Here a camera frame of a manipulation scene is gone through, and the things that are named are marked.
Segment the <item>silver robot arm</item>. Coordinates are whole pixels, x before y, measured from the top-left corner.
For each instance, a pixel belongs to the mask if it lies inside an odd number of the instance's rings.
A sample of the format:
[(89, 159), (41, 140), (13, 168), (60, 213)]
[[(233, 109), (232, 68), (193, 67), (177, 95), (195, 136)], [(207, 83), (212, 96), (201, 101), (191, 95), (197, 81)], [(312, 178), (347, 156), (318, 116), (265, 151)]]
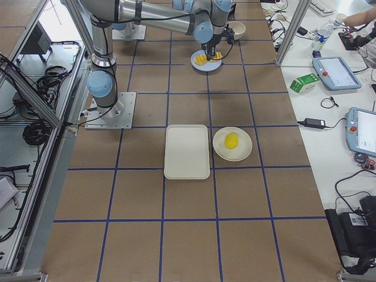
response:
[(118, 90), (114, 40), (143, 39), (146, 26), (192, 36), (202, 46), (192, 56), (192, 64), (204, 71), (220, 66), (223, 55), (216, 46), (222, 39), (234, 43), (234, 32), (227, 23), (231, 1), (173, 1), (172, 8), (145, 1), (82, 1), (82, 5), (90, 13), (93, 35), (93, 71), (86, 85), (94, 110), (81, 124), (86, 129), (132, 127), (136, 93)]

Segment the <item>person hand at desk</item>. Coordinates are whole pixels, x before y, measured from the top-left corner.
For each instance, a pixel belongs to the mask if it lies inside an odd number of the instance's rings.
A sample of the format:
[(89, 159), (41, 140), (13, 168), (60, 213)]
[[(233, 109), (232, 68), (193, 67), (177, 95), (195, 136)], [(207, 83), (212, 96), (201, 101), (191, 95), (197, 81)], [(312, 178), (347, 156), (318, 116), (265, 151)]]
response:
[(374, 19), (374, 16), (372, 16), (368, 12), (361, 12), (357, 13), (351, 16), (348, 16), (343, 20), (344, 25), (346, 26), (361, 26), (361, 25), (366, 25), (370, 23)]

